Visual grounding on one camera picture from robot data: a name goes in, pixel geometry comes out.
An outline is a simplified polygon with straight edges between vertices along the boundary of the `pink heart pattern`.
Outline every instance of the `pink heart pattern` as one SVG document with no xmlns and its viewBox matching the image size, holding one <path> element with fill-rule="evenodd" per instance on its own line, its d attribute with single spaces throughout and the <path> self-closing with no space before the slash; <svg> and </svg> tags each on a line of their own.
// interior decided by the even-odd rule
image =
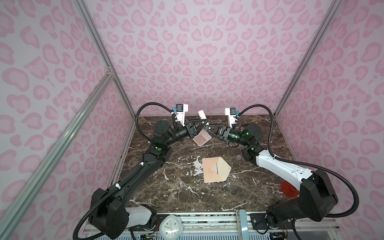
<svg viewBox="0 0 384 240">
<path fill-rule="evenodd" d="M 266 0 L 260 6 L 256 1 L 238 0 L 162 1 L 160 6 L 150 0 L 129 5 L 86 3 L 115 67 L 121 69 L 119 76 L 129 79 L 123 85 L 134 111 L 149 101 L 177 101 L 189 104 L 191 114 L 201 109 L 222 114 L 224 106 L 242 110 L 255 103 L 276 109 L 331 1 Z M 258 79 L 249 76 L 254 70 Z M 215 77 L 217 84 L 182 82 L 208 77 Z M 158 96 L 151 95 L 153 88 Z M 220 98 L 224 91 L 231 94 Z M 165 112 L 159 109 L 149 114 Z"/>
<path fill-rule="evenodd" d="M 384 45 L 377 41 L 383 10 L 378 1 L 346 1 L 278 115 L 296 160 L 328 167 L 354 184 L 362 205 L 336 220 L 350 240 L 384 236 Z M 339 197 L 334 213 L 347 210 L 350 191 L 332 182 Z"/>
<path fill-rule="evenodd" d="M 0 135 L 4 143 L 0 146 L 1 218 L 99 84 L 106 68 L 71 0 L 4 1 L 0 6 L 0 76 L 4 83 L 0 100 Z M 146 1 L 141 1 L 141 6 L 143 16 L 152 12 Z M 124 14 L 118 6 L 115 10 Z M 111 15 L 97 24 L 116 22 Z M 148 35 L 153 39 L 156 37 L 152 31 Z M 118 42 L 122 38 L 110 34 L 109 39 Z M 131 54 L 131 48 L 125 42 L 123 46 L 113 50 L 120 57 L 136 55 L 146 61 L 155 54 Z M 87 121 L 91 125 L 81 129 L 75 137 L 15 229 L 12 239 L 71 238 L 70 228 L 75 219 L 89 208 L 89 205 L 83 208 L 83 203 L 90 197 L 92 186 L 85 191 L 85 186 L 76 189 L 74 184 L 80 174 L 88 176 L 94 169 L 89 161 L 87 164 L 85 161 L 94 157 L 91 146 L 94 151 L 103 149 L 109 156 L 98 159 L 104 163 L 104 168 L 98 172 L 101 177 L 91 178 L 88 182 L 106 187 L 123 144 L 122 136 L 131 123 L 116 87 L 111 84 L 106 91 L 109 100 L 100 101 L 96 106 L 103 109 L 103 115 L 96 110 L 91 113 Z M 114 125 L 106 125 L 103 130 L 100 124 L 96 125 L 96 116 L 100 122 L 108 122 L 111 117 Z M 120 133 L 119 137 L 112 134 L 113 130 Z M 108 131 L 111 134 L 95 149 L 97 136 L 107 135 Z"/>
</svg>

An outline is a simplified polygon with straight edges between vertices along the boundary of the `patterned wall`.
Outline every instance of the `patterned wall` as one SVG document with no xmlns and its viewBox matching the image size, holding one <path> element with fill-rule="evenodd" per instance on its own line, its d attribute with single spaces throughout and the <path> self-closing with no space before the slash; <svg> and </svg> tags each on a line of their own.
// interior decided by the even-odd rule
<svg viewBox="0 0 384 240">
<path fill-rule="evenodd" d="M 131 121 L 110 83 L 10 240 L 72 239 L 92 193 L 108 187 Z"/>
<path fill-rule="evenodd" d="M 382 1 L 346 1 L 279 116 L 298 161 L 345 176 L 360 206 L 339 218 L 347 240 L 384 236 L 384 26 Z M 352 194 L 332 179 L 347 210 Z"/>
<path fill-rule="evenodd" d="M 331 0 L 85 2 L 135 111 L 223 114 L 276 109 Z"/>
<path fill-rule="evenodd" d="M 0 3 L 0 218 L 106 72 L 70 0 Z"/>
</svg>

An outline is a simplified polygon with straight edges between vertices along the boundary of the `clock face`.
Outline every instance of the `clock face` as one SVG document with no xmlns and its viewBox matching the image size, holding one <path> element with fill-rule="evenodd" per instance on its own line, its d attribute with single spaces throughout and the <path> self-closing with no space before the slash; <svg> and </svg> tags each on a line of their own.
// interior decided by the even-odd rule
<svg viewBox="0 0 384 240">
<path fill-rule="evenodd" d="M 165 239 L 178 239 L 183 231 L 181 221 L 173 215 L 166 217 L 160 226 L 160 233 Z"/>
</svg>

